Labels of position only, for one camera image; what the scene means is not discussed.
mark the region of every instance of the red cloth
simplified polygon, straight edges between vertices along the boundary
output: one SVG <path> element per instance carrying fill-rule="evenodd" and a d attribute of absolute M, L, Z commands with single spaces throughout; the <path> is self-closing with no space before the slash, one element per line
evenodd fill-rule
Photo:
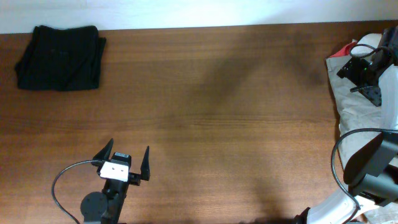
<path fill-rule="evenodd" d="M 356 45 L 356 43 L 357 43 L 357 41 L 347 44 L 341 50 L 339 50 L 337 53 L 335 53 L 334 55 L 332 55 L 330 57 L 342 57 L 342 56 L 349 55 L 350 50 L 354 47 L 354 45 Z"/>

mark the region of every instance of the white wall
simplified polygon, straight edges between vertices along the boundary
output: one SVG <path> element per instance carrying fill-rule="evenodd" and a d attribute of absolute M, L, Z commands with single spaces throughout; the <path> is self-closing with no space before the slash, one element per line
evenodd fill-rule
<path fill-rule="evenodd" d="M 396 0 L 0 0 L 0 33 L 398 19 Z"/>

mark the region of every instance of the wooden table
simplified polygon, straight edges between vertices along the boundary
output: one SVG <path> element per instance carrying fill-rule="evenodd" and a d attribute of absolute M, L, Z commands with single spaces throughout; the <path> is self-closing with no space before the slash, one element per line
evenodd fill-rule
<path fill-rule="evenodd" d="M 337 185 L 337 115 L 324 58 L 396 22 L 102 31 L 98 90 L 16 88 L 30 34 L 0 35 L 0 223 L 73 223 L 53 178 L 111 138 L 151 180 L 130 187 L 120 222 L 238 223 L 292 217 Z M 104 180 L 92 166 L 56 187 L 80 202 Z"/>

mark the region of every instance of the cable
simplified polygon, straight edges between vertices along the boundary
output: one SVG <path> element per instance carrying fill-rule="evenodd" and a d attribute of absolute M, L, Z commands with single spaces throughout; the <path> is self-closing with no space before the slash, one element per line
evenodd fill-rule
<path fill-rule="evenodd" d="M 339 178 L 337 177 L 336 174 L 336 169 L 335 169 L 335 155 L 336 155 L 336 151 L 338 149 L 338 146 L 340 145 L 340 143 L 344 140 L 344 138 L 347 138 L 348 136 L 355 134 L 355 133 L 362 133 L 362 132 L 381 132 L 381 133 L 387 133 L 387 134 L 398 134 L 398 130 L 394 130 L 394 129 L 383 129 L 383 128 L 359 128 L 359 129 L 355 129 L 352 131 L 348 131 L 347 133 L 345 133 L 344 135 L 342 135 L 336 142 L 335 146 L 333 146 L 333 150 L 331 151 L 331 173 L 333 174 L 333 177 L 335 178 L 335 181 L 337 183 L 337 185 L 339 186 L 339 188 L 350 198 L 354 201 L 355 203 L 355 210 L 353 212 L 353 214 L 343 223 L 348 223 L 349 221 L 351 221 L 351 219 L 354 218 L 354 216 L 356 215 L 356 213 L 361 209 L 361 205 L 359 204 L 359 202 L 354 198 L 354 196 L 352 196 L 343 186 L 343 184 L 340 182 Z"/>
<path fill-rule="evenodd" d="M 366 54 L 366 55 L 358 56 L 358 55 L 355 55 L 355 54 L 352 53 L 352 51 L 353 51 L 353 49 L 354 49 L 355 47 L 367 47 L 367 48 L 372 49 L 372 51 L 371 51 L 370 53 Z M 391 49 L 391 48 L 389 48 L 389 47 L 385 47 L 385 46 L 381 46 L 381 47 L 378 47 L 378 48 L 374 48 L 374 47 L 372 47 L 372 46 L 370 46 L 370 45 L 368 45 L 368 44 L 356 44 L 356 45 L 354 45 L 353 48 L 351 48 L 351 50 L 349 51 L 349 55 L 350 55 L 351 57 L 353 57 L 353 58 L 361 59 L 361 58 L 366 58 L 366 57 L 368 57 L 368 56 L 370 56 L 370 55 L 372 55 L 372 54 L 374 54 L 374 53 L 377 53 L 377 52 L 379 52 L 379 51 L 381 51 L 381 50 L 388 51 L 388 52 L 390 53 L 391 57 L 392 57 L 392 63 L 393 63 L 394 65 L 397 65 L 398 60 L 397 60 L 397 56 L 394 54 L 394 50 Z"/>
<path fill-rule="evenodd" d="M 66 209 L 64 209 L 62 207 L 62 205 L 60 204 L 60 202 L 57 200 L 57 198 L 55 197 L 55 192 L 54 192 L 54 188 L 55 188 L 55 183 L 57 183 L 57 180 L 60 178 L 60 176 L 67 171 L 68 169 L 78 166 L 78 165 L 82 165 L 82 164 L 86 164 L 89 162 L 103 162 L 103 161 L 99 161 L 99 160 L 88 160 L 88 161 L 81 161 L 81 162 L 77 162 L 75 164 L 72 164 L 70 166 L 68 166 L 67 168 L 65 168 L 64 170 L 62 170 L 54 179 L 54 181 L 52 182 L 52 186 L 51 186 L 51 195 L 52 198 L 54 199 L 55 204 L 58 206 L 58 208 L 60 208 L 63 212 L 65 212 L 65 214 L 67 214 L 71 219 L 73 219 L 77 224 L 80 224 L 79 220 L 77 220 L 77 218 L 75 218 L 71 213 L 69 213 Z"/>

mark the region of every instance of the folded black cloth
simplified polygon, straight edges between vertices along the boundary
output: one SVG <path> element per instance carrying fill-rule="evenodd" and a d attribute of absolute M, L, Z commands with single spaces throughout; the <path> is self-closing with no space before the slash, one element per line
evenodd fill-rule
<path fill-rule="evenodd" d="M 35 27 L 32 40 L 15 66 L 18 88 L 91 90 L 100 84 L 106 39 L 95 26 L 57 30 Z"/>

